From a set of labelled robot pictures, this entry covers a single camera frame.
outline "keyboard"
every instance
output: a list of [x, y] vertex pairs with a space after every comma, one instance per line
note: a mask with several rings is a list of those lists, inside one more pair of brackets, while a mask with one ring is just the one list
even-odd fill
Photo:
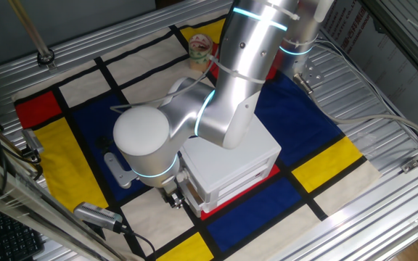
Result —
[[41, 250], [40, 233], [0, 212], [0, 260], [25, 260]]

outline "metal pole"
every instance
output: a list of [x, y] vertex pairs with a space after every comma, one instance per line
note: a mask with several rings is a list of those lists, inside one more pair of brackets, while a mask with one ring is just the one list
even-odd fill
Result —
[[[10, 161], [17, 174], [7, 177], [7, 194], [0, 196], [1, 212], [89, 260], [127, 260], [32, 181], [17, 162]], [[2, 173], [0, 167], [0, 185]], [[130, 256], [130, 260], [142, 260]]]
[[48, 49], [48, 46], [44, 43], [40, 34], [36, 30], [35, 25], [30, 20], [27, 12], [23, 8], [19, 0], [8, 0], [11, 4], [12, 9], [14, 10], [17, 17], [19, 17], [20, 22], [23, 27], [27, 30], [28, 35], [32, 39], [32, 42], [35, 44], [38, 49], [38, 62], [42, 65], [47, 65], [50, 70], [56, 69], [54, 63], [54, 52]]

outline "yellow rectangle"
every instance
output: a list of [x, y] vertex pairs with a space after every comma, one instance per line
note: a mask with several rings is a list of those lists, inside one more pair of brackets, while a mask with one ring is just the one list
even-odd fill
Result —
[[292, 173], [310, 193], [361, 157], [361, 152], [348, 137], [345, 137], [293, 170]]
[[178, 246], [159, 257], [158, 261], [208, 261], [214, 256], [199, 233], [190, 236]]
[[222, 27], [224, 26], [224, 23], [225, 23], [225, 19], [222, 19], [217, 22], [213, 22], [209, 25], [201, 26], [200, 28], [185, 28], [185, 29], [181, 29], [180, 31], [181, 31], [181, 34], [183, 34], [183, 37], [185, 37], [187, 41], [189, 41], [189, 39], [195, 34], [204, 33], [205, 35], [210, 36], [210, 38], [212, 38], [212, 41], [214, 43], [218, 44], [218, 41], [221, 37]]
[[61, 118], [34, 131], [43, 145], [41, 166], [51, 195], [70, 211], [81, 202], [107, 202], [70, 127]]

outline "blue led ring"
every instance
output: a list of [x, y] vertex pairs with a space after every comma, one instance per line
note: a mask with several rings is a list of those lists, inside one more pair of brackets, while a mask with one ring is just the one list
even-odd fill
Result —
[[143, 177], [143, 178], [156, 178], [156, 177], [159, 177], [159, 176], [161, 176], [161, 175], [164, 175], [164, 174], [166, 174], [169, 170], [171, 170], [171, 168], [175, 165], [175, 162], [177, 162], [177, 158], [178, 158], [178, 155], [175, 155], [175, 159], [173, 159], [173, 162], [172, 162], [172, 165], [167, 169], [167, 170], [164, 170], [164, 172], [162, 172], [162, 173], [160, 173], [160, 174], [157, 174], [157, 175], [152, 175], [152, 176], [149, 176], [149, 175], [143, 175], [143, 174], [140, 174], [140, 173], [138, 173], [136, 170], [134, 170], [133, 168], [131, 169], [131, 170], [133, 170], [138, 176], [141, 176], [141, 177]]
[[209, 104], [210, 100], [212, 99], [212, 97], [214, 97], [214, 94], [215, 93], [216, 93], [216, 90], [213, 90], [213, 91], [210, 92], [210, 94], [204, 100], [204, 103], [202, 104], [200, 111], [197, 113], [196, 123], [194, 124], [194, 134], [196, 136], [197, 136], [197, 130], [200, 127], [200, 121], [201, 121], [202, 113], [204, 112], [204, 110], [208, 106], [208, 104]]
[[274, 21], [272, 21], [270, 19], [266, 19], [265, 17], [263, 17], [263, 16], [261, 16], [259, 14], [253, 14], [252, 12], [249, 12], [249, 11], [246, 11], [246, 10], [243, 10], [243, 9], [240, 9], [238, 7], [233, 8], [233, 12], [236, 12], [236, 13], [241, 14], [241, 15], [246, 15], [247, 17], [251, 17], [251, 18], [256, 19], [258, 21], [261, 21], [261, 22], [267, 22], [269, 25], [275, 26], [276, 28], [278, 28], [280, 30], [283, 30], [285, 32], [287, 31], [287, 27], [286, 26], [281, 25], [281, 24], [279, 24], [277, 22], [274, 22]]
[[291, 55], [303, 55], [303, 54], [309, 53], [312, 50], [312, 47], [309, 50], [304, 51], [302, 53], [295, 53], [295, 52], [292, 52], [292, 51], [287, 51], [287, 50], [283, 49], [281, 46], [280, 46], [280, 50], [282, 50], [283, 52], [285, 52], [287, 54], [291, 54]]

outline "mondrian pattern mat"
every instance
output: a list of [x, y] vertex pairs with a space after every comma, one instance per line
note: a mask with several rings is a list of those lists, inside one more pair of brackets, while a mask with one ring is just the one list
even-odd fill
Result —
[[[225, 12], [172, 25], [14, 95], [24, 128], [45, 148], [42, 166], [51, 194], [69, 210], [90, 202], [120, 213], [148, 238], [159, 260], [267, 260], [358, 196], [380, 174], [290, 79], [272, 70], [256, 115], [282, 147], [269, 177], [218, 209], [196, 217], [188, 205], [171, 209], [156, 189], [116, 183], [103, 161], [113, 152], [119, 114], [112, 105], [167, 94], [189, 69], [188, 40], [205, 33], [215, 42]], [[218, 69], [203, 80], [214, 86]], [[106, 233], [122, 252], [151, 259], [131, 236]]]

